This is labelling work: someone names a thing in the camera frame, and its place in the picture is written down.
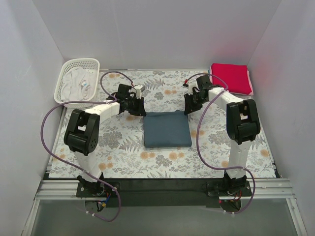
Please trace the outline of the blue grey t shirt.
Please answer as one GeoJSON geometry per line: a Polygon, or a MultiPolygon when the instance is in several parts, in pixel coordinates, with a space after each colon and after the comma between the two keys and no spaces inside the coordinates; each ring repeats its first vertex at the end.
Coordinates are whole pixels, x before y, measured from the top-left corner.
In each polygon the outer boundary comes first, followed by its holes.
{"type": "Polygon", "coordinates": [[[150,112],[143,118],[146,148],[191,147],[188,116],[183,111],[150,112]]]}

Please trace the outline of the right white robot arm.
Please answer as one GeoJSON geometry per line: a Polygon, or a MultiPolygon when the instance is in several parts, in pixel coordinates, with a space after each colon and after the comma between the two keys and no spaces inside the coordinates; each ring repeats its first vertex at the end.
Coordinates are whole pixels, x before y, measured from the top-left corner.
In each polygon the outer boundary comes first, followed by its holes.
{"type": "Polygon", "coordinates": [[[234,195],[246,187],[247,159],[249,149],[260,133],[260,121],[256,103],[253,99],[241,99],[228,90],[228,84],[214,85],[212,74],[197,73],[196,85],[184,81],[188,92],[184,95],[185,115],[199,111],[203,104],[216,104],[226,112],[226,131],[230,138],[228,166],[222,168],[223,178],[214,190],[234,195]]]}

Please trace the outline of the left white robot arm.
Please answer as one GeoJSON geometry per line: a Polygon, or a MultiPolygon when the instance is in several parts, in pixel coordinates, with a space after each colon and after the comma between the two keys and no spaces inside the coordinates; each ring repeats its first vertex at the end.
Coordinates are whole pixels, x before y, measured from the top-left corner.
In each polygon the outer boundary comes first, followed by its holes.
{"type": "Polygon", "coordinates": [[[74,152],[82,170],[79,181],[88,184],[88,191],[95,197],[104,193],[105,185],[99,181],[102,171],[96,163],[94,150],[98,144],[100,125],[125,111],[133,116],[144,117],[144,85],[128,86],[120,84],[118,91],[109,95],[97,106],[85,110],[72,111],[64,143],[74,152]]]}

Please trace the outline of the floral patterned table mat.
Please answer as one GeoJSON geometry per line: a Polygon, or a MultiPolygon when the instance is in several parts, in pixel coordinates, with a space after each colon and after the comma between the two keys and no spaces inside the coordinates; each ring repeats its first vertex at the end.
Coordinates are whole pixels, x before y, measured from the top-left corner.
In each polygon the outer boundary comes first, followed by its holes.
{"type": "MultiPolygon", "coordinates": [[[[195,71],[124,71],[100,76],[97,98],[103,101],[119,84],[140,84],[146,112],[182,111],[185,79],[196,81],[195,71]]],[[[143,119],[124,112],[100,125],[96,163],[106,178],[221,178],[228,165],[230,138],[225,111],[215,104],[189,115],[191,147],[144,147],[143,119]]]]}

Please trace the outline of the white t shirt in basket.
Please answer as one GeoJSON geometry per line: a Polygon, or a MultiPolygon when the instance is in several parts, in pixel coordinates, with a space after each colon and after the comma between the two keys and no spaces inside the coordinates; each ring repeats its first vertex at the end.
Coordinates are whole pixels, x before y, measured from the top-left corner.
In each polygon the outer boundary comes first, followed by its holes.
{"type": "Polygon", "coordinates": [[[74,67],[63,76],[61,101],[87,101],[93,97],[97,84],[97,71],[74,67]]]}

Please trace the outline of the white plastic laundry basket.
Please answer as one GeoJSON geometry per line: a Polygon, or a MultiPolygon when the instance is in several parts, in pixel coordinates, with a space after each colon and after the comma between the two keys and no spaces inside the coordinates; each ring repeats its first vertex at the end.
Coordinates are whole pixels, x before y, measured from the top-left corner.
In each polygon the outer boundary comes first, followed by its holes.
{"type": "Polygon", "coordinates": [[[71,59],[61,68],[54,92],[58,104],[67,108],[87,108],[96,100],[99,61],[93,58],[71,59]]]}

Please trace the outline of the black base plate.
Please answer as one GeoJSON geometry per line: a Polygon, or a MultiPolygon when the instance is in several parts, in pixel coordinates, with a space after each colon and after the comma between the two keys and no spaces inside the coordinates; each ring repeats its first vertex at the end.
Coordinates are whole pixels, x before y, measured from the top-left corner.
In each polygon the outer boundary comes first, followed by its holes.
{"type": "Polygon", "coordinates": [[[234,198],[233,193],[241,197],[250,197],[252,188],[247,181],[241,190],[228,189],[222,178],[108,178],[105,180],[114,187],[98,189],[102,194],[93,194],[91,187],[79,182],[76,197],[87,199],[105,199],[111,195],[108,207],[118,206],[121,197],[123,207],[159,207],[159,206],[206,206],[219,208],[220,197],[234,198]]]}

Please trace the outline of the aluminium frame rail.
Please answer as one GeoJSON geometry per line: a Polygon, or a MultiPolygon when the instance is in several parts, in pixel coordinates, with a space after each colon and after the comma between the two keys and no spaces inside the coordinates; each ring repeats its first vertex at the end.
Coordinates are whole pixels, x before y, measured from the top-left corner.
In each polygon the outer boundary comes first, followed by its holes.
{"type": "Polygon", "coordinates": [[[213,196],[206,179],[121,179],[117,199],[96,218],[96,198],[76,197],[76,180],[44,180],[27,220],[26,236],[305,236],[288,179],[249,184],[236,203],[213,196]]]}

